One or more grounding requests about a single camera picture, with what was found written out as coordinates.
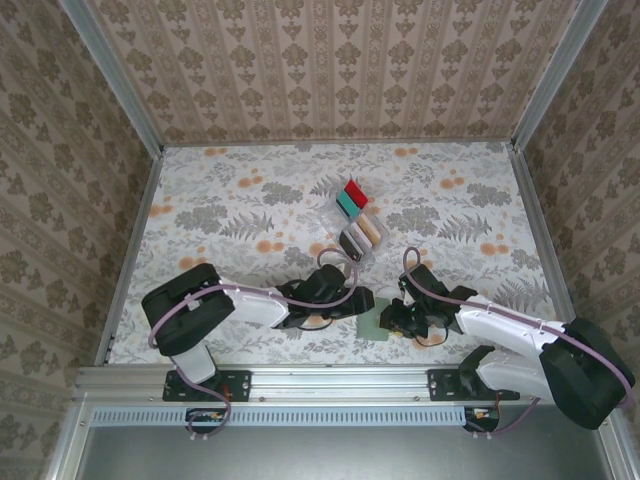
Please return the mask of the green leather card holder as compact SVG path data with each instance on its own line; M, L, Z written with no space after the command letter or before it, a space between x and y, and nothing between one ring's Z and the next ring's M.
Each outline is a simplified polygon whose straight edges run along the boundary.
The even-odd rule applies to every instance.
M387 341L389 331L379 326L383 310L391 304L389 299L376 298L374 307L356 318L356 338L368 341Z

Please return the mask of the clear acrylic card stand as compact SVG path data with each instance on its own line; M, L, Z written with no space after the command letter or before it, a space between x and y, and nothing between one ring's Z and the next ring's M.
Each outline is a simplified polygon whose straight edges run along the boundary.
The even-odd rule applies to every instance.
M360 215L362 215L362 214L367 215L375 223L375 225L379 228L379 230L382 233L382 240L378 245L373 245L373 248L370 249L367 253L364 253L364 255L361 257L361 259L358 262L355 262L355 263L360 263L360 262L368 261L368 260L372 259L375 256L375 254L387 243L387 240L388 240L390 234L389 234L386 226L381 222L381 220L378 218L378 215L374 212L374 208L372 206L373 198L371 196L367 195L363 189L362 189L363 192L369 198L369 203L367 204L367 206L364 209L361 209L360 215L354 220L349 220L341 212L341 210L339 209L339 207L336 204L336 197L342 190L344 190L345 185L350 180L354 180L360 186L360 188L362 189L360 183L356 179L354 179L353 177L351 177L349 180L340 181L338 183L337 192L336 193L331 193L329 195L329 201L325 204L324 207L322 207L320 209L319 220L320 220L321 225L325 228L327 233L330 235L331 239L341 249L342 249L342 247L339 245L339 236L340 236L340 234L342 232L345 232L345 230L348 230L348 227L350 225L354 225L355 223L358 223L358 218L359 218Z

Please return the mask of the tan striped plastic card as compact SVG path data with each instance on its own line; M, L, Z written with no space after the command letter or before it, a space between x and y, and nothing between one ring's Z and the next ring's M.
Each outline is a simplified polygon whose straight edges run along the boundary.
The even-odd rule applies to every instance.
M367 234L371 238L373 245L378 245L382 240L382 233L375 223L365 214L362 214L358 218L358 224L366 230Z

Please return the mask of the teal plastic card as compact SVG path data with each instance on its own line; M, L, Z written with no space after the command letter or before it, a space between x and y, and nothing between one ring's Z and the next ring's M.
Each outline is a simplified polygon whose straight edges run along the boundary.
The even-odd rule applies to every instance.
M356 219L361 213L361 208L357 206L357 204L345 190L342 190L337 195L336 204L341 212L345 215L345 217L349 220Z

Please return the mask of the red plastic card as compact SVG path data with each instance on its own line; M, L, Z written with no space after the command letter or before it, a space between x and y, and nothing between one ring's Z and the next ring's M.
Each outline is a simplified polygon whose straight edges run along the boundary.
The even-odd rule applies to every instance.
M369 198L354 180L345 185L344 191L359 209L364 209L369 203Z

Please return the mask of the aluminium front beam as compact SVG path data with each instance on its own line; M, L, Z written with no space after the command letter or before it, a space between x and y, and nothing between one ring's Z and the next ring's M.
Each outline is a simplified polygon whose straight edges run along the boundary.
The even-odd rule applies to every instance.
M427 365L222 365L251 372L250 406L426 405ZM106 365L78 372L74 398L136 405L162 402L167 364Z

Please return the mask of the floral patterned table cover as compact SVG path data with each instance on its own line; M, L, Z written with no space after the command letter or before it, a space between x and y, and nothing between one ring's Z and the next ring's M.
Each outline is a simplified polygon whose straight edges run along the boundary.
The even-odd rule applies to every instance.
M409 246L448 287L556 318L557 296L530 226L528 195L503 142L355 143L166 150L115 331L113 364L159 364L142 298L202 263L266 287L335 262L333 215L349 180L387 229L359 282L392 299Z

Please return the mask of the grey metal panel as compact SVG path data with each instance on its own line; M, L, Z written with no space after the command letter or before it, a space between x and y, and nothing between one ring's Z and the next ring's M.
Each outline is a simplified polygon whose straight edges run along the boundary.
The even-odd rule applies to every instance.
M461 428L98 428L78 480L613 480L596 435L542 420L502 437Z

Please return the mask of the black wired connector box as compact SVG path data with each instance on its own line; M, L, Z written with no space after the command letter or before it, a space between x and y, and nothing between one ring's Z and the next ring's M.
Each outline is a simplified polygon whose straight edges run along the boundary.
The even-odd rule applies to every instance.
M185 413L186 429L192 437L209 437L229 421L226 408L194 408Z
M471 433L491 433L498 429L500 414L496 408L465 407L463 428Z

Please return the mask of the aluminium table side rail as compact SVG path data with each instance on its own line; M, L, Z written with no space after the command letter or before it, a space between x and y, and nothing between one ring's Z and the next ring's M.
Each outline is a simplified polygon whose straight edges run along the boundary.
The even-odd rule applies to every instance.
M560 321L570 322L576 318L575 310L525 157L510 143L507 144L507 151L555 313Z
M118 324L121 320L127 292L135 270L136 259L144 235L153 198L159 183L163 165L163 152L153 159L149 177L139 205L139 210L132 228L126 255L120 270L118 282L104 324L103 333L95 356L94 365L103 366L109 359Z

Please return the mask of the aluminium lower frame rail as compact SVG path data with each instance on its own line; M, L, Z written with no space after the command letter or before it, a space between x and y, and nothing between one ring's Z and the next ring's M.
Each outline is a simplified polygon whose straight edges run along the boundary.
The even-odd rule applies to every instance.
M93 410L86 398L71 402L45 480L76 480L91 430Z
M640 480L640 456L629 431L629 424L615 409L597 430L601 444L600 462L605 480Z

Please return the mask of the aluminium frame post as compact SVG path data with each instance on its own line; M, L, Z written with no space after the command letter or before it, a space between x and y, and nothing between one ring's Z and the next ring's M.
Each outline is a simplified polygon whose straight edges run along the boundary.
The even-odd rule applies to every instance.
M129 80L125 62L116 55L97 17L85 0L60 0L60 3L146 150L153 158L159 158L164 146L159 129L148 114L142 95Z
M514 130L511 142L515 151L522 151L532 138L607 3L608 0L580 0Z

